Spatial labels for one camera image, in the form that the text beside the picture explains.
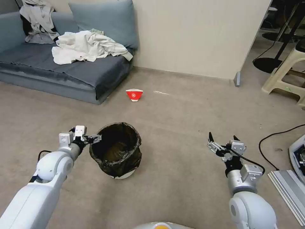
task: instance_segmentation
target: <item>black garbage bag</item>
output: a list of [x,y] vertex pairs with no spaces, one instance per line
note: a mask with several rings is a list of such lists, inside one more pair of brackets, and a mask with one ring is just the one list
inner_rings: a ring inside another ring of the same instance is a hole
[[109,124],[98,131],[102,140],[90,145],[90,155],[106,174],[121,177],[139,167],[141,137],[125,122]]

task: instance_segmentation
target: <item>beige stool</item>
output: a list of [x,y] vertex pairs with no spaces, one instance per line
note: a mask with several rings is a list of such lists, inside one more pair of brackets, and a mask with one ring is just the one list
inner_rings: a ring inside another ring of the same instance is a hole
[[299,41],[296,47],[288,55],[286,60],[284,60],[278,68],[273,70],[271,76],[262,87],[262,91],[269,94],[273,89],[279,88],[293,94],[297,94],[300,97],[298,105],[305,107],[305,83],[302,87],[298,87],[282,81],[286,74],[297,75],[299,77],[305,78],[305,73],[291,70],[292,66],[296,62],[302,60],[305,60],[305,40]]

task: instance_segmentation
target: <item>black cable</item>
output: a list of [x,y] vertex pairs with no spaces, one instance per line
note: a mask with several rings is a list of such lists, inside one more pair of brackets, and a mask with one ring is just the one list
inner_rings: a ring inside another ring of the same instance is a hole
[[48,151],[48,150],[40,151],[40,153],[38,154],[38,161],[37,162],[39,162],[41,153],[43,153],[43,152],[51,153],[52,151]]
[[264,168],[261,164],[258,164],[258,163],[254,162],[254,161],[251,161],[251,160],[245,158],[244,156],[240,155],[239,153],[235,152],[235,151],[232,150],[232,149],[230,149],[230,150],[231,150],[233,153],[235,153],[237,156],[241,157],[242,159],[244,159],[244,160],[246,160],[246,161],[248,161],[248,162],[250,162],[250,163],[252,163],[252,164],[255,164],[255,165],[261,167],[261,168],[263,169],[262,175],[264,175],[264,173],[265,173],[266,170],[265,170],[265,168]]
[[267,51],[269,51],[269,50],[274,46],[275,43],[276,43],[276,40],[273,42],[273,44],[272,44],[266,51],[264,51],[261,55],[259,55],[258,57],[256,57],[254,60],[252,60],[252,63],[253,63],[256,59],[258,59],[258,58],[260,58],[262,55],[264,55]]
[[270,135],[268,135],[267,137],[265,137],[265,138],[263,138],[262,140],[260,140],[260,143],[258,143],[258,149],[260,150],[261,155],[262,155],[263,158],[264,158],[270,165],[272,165],[276,170],[279,170],[279,169],[278,169],[274,164],[272,164],[271,161],[269,161],[269,160],[265,157],[265,155],[263,154],[263,152],[261,151],[261,143],[262,143],[264,140],[266,140],[267,138],[269,138],[269,137],[271,137],[271,136],[273,136],[273,135],[287,133],[287,132],[289,132],[289,131],[292,131],[292,130],[297,129],[297,128],[302,127],[302,126],[305,126],[305,124],[302,124],[302,125],[293,127],[293,128],[291,128],[291,129],[289,129],[289,130],[286,130],[286,131],[282,131],[282,132],[270,134]]
[[264,51],[261,55],[259,55],[258,57],[256,57],[254,60],[252,60],[252,62],[254,62],[256,59],[260,58],[262,55],[264,55],[267,51],[269,51],[275,44],[276,41],[273,42],[273,44],[270,46],[270,48],[268,48],[266,51]]

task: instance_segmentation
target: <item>floor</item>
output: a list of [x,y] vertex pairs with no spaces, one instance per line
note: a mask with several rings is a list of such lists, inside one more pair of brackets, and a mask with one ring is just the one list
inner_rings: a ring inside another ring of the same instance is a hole
[[[225,166],[206,147],[208,132],[220,144],[236,135],[247,145],[245,156],[269,172],[273,168],[259,154],[259,140],[304,123],[305,111],[294,99],[261,91],[269,75],[252,60],[271,44],[255,41],[240,88],[228,80],[135,68],[97,106],[0,83],[0,212],[34,173],[38,152],[57,149],[60,132],[86,125],[93,134],[125,121],[142,138],[140,167],[126,180],[114,180],[86,148],[62,187],[49,229],[131,229],[157,220],[196,229],[236,228],[229,216]],[[130,88],[144,90],[138,102],[128,99]],[[262,150],[280,169],[290,169],[287,148],[304,132],[274,136]],[[301,228],[266,175],[258,190],[273,206],[278,228]]]

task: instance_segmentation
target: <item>orange button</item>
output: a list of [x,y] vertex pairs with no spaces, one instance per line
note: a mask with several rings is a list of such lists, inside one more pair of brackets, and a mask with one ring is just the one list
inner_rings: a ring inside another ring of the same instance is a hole
[[155,229],[169,229],[169,228],[165,225],[158,225],[155,227]]

